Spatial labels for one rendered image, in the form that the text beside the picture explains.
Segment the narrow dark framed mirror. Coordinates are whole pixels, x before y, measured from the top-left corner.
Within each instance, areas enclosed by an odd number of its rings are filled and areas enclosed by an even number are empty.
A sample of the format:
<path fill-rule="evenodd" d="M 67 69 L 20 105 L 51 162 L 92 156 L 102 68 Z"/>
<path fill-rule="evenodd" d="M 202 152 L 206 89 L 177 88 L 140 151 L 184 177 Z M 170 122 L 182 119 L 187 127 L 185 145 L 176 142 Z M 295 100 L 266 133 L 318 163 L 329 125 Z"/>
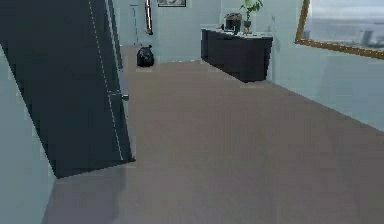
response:
<path fill-rule="evenodd" d="M 146 33 L 153 35 L 152 16 L 151 16 L 151 0 L 144 0 L 145 18 L 146 18 Z"/>

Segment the black sideboard cabinet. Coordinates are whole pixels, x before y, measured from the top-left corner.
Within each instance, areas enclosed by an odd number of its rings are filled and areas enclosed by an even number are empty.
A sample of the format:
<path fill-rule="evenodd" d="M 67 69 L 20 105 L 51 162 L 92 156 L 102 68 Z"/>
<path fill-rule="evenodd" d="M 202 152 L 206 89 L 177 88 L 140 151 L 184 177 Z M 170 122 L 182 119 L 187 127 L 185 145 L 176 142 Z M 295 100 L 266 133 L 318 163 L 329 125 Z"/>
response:
<path fill-rule="evenodd" d="M 244 82 L 267 78 L 272 36 L 239 36 L 212 29 L 201 30 L 201 58 Z"/>

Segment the black rubbish bag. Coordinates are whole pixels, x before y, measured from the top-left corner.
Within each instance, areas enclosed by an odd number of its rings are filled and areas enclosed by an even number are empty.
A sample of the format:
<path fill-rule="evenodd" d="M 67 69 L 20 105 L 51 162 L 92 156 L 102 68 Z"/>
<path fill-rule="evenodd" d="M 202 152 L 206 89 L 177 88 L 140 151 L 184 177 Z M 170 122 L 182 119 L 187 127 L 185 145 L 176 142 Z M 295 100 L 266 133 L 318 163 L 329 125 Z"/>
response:
<path fill-rule="evenodd" d="M 137 65 L 139 67 L 151 67 L 154 65 L 152 46 L 141 47 L 137 52 Z"/>

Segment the gold framed window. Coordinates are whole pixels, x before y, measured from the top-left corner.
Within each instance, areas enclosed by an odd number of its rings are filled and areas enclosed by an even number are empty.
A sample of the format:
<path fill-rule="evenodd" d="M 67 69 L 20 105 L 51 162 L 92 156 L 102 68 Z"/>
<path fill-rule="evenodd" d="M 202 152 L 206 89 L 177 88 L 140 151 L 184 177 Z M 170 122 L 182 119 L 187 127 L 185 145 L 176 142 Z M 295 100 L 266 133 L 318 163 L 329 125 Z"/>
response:
<path fill-rule="evenodd" d="M 295 43 L 384 60 L 384 0 L 303 0 Z"/>

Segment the dark grey room door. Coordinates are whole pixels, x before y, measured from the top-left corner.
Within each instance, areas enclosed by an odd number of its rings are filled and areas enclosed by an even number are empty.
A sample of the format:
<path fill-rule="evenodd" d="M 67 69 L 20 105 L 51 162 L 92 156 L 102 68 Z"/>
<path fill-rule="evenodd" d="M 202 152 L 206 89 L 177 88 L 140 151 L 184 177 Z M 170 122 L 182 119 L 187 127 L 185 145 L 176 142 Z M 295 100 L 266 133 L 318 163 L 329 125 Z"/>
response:
<path fill-rule="evenodd" d="M 56 177 L 134 161 L 113 0 L 0 0 L 0 45 Z"/>

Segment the dark framed wall picture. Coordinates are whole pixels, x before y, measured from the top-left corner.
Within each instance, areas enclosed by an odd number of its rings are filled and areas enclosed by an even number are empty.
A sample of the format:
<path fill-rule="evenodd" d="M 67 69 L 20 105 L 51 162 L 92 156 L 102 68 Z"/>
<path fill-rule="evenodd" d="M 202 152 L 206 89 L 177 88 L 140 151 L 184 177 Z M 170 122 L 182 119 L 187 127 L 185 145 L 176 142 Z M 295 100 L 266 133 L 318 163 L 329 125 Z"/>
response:
<path fill-rule="evenodd" d="M 186 7 L 186 0 L 158 0 L 158 7 Z"/>

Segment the green house plant in pot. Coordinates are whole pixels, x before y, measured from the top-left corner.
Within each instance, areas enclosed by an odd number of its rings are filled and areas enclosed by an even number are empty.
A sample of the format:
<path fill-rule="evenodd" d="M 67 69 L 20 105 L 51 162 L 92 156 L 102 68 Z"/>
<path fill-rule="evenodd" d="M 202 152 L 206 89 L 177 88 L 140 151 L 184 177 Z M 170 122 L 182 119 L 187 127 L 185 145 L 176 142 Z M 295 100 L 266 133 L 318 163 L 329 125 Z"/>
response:
<path fill-rule="evenodd" d="M 244 21 L 244 31 L 245 35 L 251 33 L 251 21 L 250 17 L 253 12 L 258 12 L 263 7 L 263 2 L 261 0 L 244 0 L 244 3 L 240 6 L 240 10 L 244 10 L 246 14 L 246 19 Z"/>

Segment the black box with brown top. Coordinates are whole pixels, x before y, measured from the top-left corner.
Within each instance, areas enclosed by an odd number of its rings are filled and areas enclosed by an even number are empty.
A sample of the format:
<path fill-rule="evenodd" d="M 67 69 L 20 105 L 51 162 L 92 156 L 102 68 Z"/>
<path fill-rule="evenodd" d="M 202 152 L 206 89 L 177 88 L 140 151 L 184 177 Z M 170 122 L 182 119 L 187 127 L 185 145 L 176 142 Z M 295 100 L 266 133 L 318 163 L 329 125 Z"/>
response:
<path fill-rule="evenodd" d="M 242 15 L 240 13 L 229 13 L 225 16 L 225 29 L 238 33 L 240 31 L 241 21 Z"/>

